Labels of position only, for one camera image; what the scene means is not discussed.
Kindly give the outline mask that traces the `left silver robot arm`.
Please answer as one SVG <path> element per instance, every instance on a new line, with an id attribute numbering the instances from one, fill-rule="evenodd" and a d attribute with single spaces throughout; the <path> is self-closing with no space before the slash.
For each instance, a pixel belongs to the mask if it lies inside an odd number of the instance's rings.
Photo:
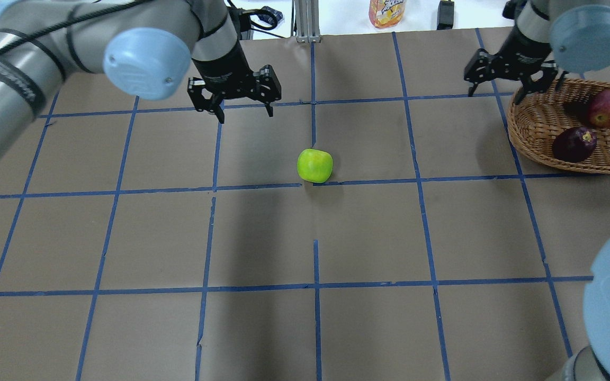
<path id="1" fill-rule="evenodd" d="M 197 111 L 247 97 L 273 116 L 282 87 L 271 65 L 253 71 L 223 1 L 0 3 L 0 159 L 77 72 L 103 73 L 122 92 L 171 97 L 189 80 Z"/>

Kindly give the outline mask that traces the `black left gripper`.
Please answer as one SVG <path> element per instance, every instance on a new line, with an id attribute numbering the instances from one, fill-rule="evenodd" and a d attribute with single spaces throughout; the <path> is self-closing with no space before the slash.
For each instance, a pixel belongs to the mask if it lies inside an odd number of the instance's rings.
<path id="1" fill-rule="evenodd" d="M 225 124 L 226 116 L 221 99 L 248 97 L 262 102 L 269 117 L 274 116 L 273 102 L 282 99 L 282 87 L 271 65 L 252 70 L 239 42 L 213 60 L 193 58 L 201 77 L 188 82 L 188 94 L 194 106 L 208 106 L 208 113 Z"/>

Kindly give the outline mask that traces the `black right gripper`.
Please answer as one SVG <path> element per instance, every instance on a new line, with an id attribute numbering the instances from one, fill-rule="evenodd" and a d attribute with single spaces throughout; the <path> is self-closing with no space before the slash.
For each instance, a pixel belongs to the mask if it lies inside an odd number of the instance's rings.
<path id="1" fill-rule="evenodd" d="M 497 53 L 477 49 L 465 65 L 464 80 L 468 82 L 467 97 L 476 94 L 479 84 L 494 80 L 517 80 L 522 85 L 515 93 L 514 104 L 519 105 L 535 88 L 547 88 L 559 70 L 553 60 L 550 44 L 525 36 L 514 26 Z"/>

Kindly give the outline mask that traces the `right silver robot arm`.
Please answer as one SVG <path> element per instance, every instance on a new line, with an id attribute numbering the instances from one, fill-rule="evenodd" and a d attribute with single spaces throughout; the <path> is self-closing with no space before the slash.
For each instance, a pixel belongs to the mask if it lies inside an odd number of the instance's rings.
<path id="1" fill-rule="evenodd" d="M 502 14 L 513 29 L 497 53 L 474 53 L 468 94 L 489 80 L 517 80 L 507 118 L 513 146 L 545 166 L 610 175 L 610 84 L 566 79 L 610 67 L 610 1 L 508 1 Z M 610 239 L 590 270 L 588 345 L 551 380 L 610 380 Z"/>

